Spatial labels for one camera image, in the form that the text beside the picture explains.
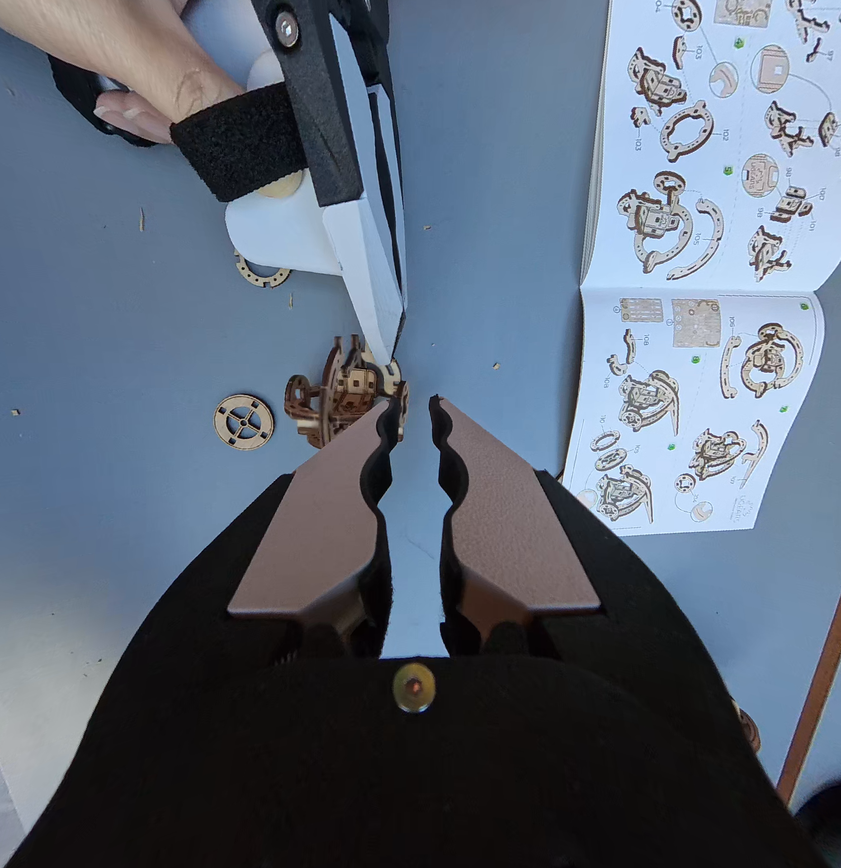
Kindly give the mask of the small wooden model assembly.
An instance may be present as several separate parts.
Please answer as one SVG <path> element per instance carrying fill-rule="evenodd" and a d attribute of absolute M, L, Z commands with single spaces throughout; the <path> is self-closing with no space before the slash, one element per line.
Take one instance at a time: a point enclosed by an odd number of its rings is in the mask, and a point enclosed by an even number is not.
<path fill-rule="evenodd" d="M 321 449 L 339 433 L 369 412 L 380 398 L 400 400 L 397 440 L 404 437 L 408 408 L 408 384 L 397 359 L 378 363 L 357 334 L 349 350 L 336 336 L 321 383 L 313 385 L 304 375 L 293 376 L 286 384 L 284 410 L 296 422 L 297 431 L 308 443 Z"/>

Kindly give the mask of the large wooden mechanical model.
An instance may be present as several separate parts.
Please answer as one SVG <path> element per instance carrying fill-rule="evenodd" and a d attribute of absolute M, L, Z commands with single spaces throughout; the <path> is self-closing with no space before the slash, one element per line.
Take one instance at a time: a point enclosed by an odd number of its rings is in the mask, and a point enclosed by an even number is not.
<path fill-rule="evenodd" d="M 758 754 L 762 747 L 761 735 L 759 732 L 759 728 L 756 722 L 752 719 L 752 717 L 743 710 L 735 700 L 732 700 L 732 704 L 734 706 L 734 710 L 737 713 L 737 717 L 740 721 L 742 731 L 744 736 L 749 742 L 752 750 L 755 754 Z"/>

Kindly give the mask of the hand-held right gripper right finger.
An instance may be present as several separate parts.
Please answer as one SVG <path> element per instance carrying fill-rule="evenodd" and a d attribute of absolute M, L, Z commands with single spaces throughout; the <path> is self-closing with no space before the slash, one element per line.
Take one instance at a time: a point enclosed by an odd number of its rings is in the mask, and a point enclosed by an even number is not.
<path fill-rule="evenodd" d="M 450 401 L 429 401 L 439 486 L 452 500 L 439 562 L 444 642 L 501 623 L 600 609 L 533 467 Z"/>

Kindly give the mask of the person's left hand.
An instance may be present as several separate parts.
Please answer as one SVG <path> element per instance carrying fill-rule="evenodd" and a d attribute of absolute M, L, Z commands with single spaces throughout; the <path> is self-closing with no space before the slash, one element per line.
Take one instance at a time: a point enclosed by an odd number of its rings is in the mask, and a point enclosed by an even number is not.
<path fill-rule="evenodd" d="M 181 19 L 186 2 L 0 1 L 0 27 L 62 61 L 119 81 L 94 114 L 149 142 L 242 94 Z"/>

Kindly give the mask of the dark grey rounded object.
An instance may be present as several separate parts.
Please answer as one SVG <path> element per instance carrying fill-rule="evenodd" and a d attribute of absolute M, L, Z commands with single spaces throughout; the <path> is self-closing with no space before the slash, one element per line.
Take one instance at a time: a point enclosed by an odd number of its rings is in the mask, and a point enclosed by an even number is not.
<path fill-rule="evenodd" d="M 827 865 L 841 867 L 841 779 L 814 793 L 795 819 Z"/>

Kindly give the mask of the white instruction booklet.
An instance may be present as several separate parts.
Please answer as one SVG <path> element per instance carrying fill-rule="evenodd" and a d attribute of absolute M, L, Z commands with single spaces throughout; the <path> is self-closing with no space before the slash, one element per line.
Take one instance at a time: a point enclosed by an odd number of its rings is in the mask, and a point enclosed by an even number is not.
<path fill-rule="evenodd" d="M 747 529 L 841 260 L 841 2 L 610 2 L 564 486 L 620 537 Z"/>

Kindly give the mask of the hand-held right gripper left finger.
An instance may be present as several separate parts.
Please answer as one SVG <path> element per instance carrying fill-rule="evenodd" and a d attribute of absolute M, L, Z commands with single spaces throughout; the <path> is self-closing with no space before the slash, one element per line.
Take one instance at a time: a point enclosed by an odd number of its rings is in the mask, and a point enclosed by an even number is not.
<path fill-rule="evenodd" d="M 347 639 L 382 639 L 393 601 L 386 526 L 399 396 L 373 407 L 294 473 L 228 612 L 329 624 Z"/>

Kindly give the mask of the spoked wooden wheel part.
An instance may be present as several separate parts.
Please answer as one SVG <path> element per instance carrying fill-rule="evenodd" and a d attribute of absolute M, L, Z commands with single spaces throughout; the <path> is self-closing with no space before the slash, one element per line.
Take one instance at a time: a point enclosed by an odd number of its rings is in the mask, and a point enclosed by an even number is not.
<path fill-rule="evenodd" d="M 268 405 L 248 394 L 224 398 L 214 411 L 213 425 L 222 442 L 243 451 L 263 446 L 275 429 L 274 416 Z"/>

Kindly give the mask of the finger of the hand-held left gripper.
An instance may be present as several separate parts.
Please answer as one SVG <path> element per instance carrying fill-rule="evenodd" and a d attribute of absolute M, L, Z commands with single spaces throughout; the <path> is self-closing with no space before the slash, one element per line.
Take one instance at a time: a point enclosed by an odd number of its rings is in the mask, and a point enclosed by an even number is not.
<path fill-rule="evenodd" d="M 385 88 L 382 85 L 370 86 L 368 96 L 380 196 L 390 234 L 395 278 L 402 297 L 402 317 L 394 341 L 394 346 L 398 346 L 407 307 L 406 236 L 398 131 L 393 120 L 393 106 Z"/>
<path fill-rule="evenodd" d="M 333 16 L 329 16 L 329 21 L 363 191 L 353 201 L 323 208 L 321 218 L 369 350 L 383 364 L 393 357 L 402 317 L 402 297 L 379 190 L 368 87 L 347 31 Z"/>

